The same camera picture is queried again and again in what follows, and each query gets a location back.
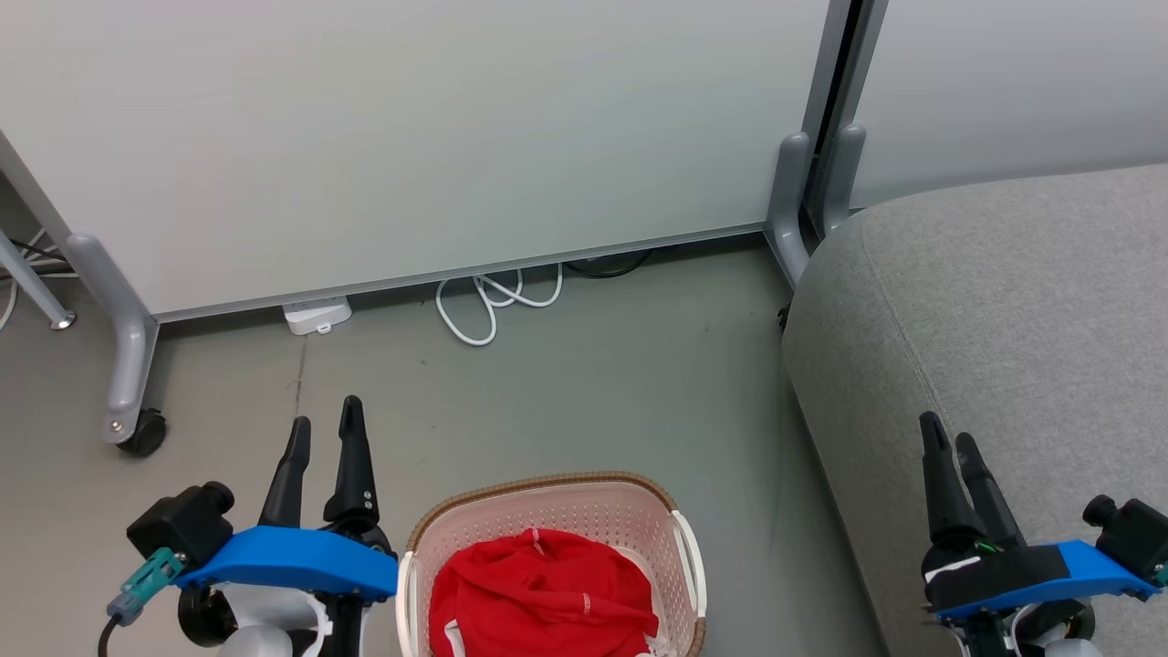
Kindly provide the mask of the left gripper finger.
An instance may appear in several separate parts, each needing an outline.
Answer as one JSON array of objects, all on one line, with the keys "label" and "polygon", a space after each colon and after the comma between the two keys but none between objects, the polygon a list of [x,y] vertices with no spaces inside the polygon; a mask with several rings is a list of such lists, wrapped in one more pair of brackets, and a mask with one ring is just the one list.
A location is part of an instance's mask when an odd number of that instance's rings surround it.
[{"label": "left gripper finger", "polygon": [[300,528],[303,478],[310,465],[310,419],[297,416],[288,433],[287,448],[276,465],[267,487],[258,525]]},{"label": "left gripper finger", "polygon": [[363,537],[380,523],[380,509],[363,404],[356,395],[343,401],[338,437],[338,478],[324,520],[333,533]]}]

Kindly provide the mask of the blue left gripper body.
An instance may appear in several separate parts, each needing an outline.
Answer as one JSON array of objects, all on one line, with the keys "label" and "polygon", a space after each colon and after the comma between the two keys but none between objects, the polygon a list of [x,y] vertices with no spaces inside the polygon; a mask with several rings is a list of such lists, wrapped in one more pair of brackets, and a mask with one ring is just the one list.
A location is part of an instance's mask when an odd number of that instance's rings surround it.
[{"label": "blue left gripper body", "polygon": [[251,527],[222,518],[176,532],[187,556],[178,583],[251,585],[384,602],[396,595],[398,560],[371,516],[347,516],[317,530]]}]

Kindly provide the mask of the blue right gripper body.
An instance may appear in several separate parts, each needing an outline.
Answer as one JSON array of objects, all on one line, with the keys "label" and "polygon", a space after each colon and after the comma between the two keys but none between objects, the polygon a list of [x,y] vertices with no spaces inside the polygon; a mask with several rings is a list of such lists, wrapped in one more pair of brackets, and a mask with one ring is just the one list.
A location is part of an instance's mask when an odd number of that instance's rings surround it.
[{"label": "blue right gripper body", "polygon": [[1160,539],[1069,540],[1001,549],[983,540],[972,549],[931,547],[923,561],[929,613],[959,622],[1047,602],[1134,596],[1147,601],[1163,587]]}]

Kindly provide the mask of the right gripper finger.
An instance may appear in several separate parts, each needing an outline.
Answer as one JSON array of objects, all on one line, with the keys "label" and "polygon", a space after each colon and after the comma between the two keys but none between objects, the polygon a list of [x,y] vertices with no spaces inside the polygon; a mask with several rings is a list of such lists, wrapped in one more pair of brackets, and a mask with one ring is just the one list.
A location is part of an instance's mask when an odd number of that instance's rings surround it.
[{"label": "right gripper finger", "polygon": [[955,470],[955,452],[943,419],[936,412],[923,412],[919,428],[931,544],[937,549],[972,549],[983,539],[983,527]]},{"label": "right gripper finger", "polygon": [[1026,537],[976,447],[975,437],[969,433],[959,433],[955,452],[962,483],[985,530],[985,539],[1001,549],[1026,548]]}]

